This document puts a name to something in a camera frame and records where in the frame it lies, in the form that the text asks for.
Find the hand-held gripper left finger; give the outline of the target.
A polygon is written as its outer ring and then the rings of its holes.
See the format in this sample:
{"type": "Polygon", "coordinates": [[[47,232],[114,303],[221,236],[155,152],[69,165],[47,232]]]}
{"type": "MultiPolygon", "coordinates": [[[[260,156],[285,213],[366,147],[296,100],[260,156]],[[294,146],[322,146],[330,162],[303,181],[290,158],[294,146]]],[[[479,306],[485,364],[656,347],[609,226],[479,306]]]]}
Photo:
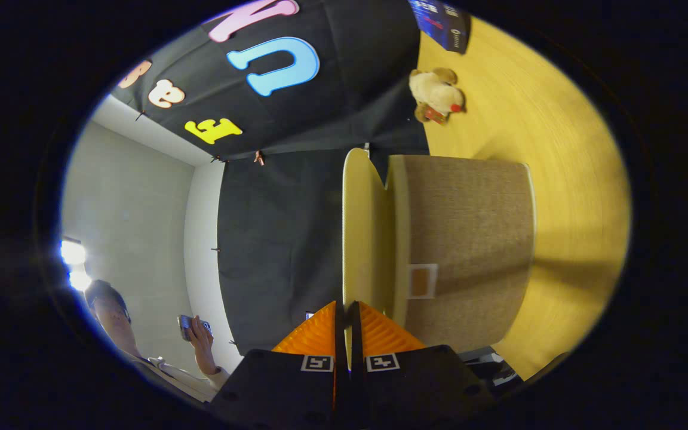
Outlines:
{"type": "Polygon", "coordinates": [[[334,428],[342,333],[334,300],[271,349],[251,349],[210,403],[226,428],[334,428]]]}

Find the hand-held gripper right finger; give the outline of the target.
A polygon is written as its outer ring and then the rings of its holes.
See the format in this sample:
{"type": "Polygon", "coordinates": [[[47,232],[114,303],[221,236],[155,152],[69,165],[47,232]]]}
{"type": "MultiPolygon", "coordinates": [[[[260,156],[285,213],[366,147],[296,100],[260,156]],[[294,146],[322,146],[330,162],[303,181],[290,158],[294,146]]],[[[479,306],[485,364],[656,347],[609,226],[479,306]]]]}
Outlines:
{"type": "Polygon", "coordinates": [[[348,404],[357,428],[455,428],[494,405],[450,346],[423,345],[365,302],[350,310],[348,404]]]}

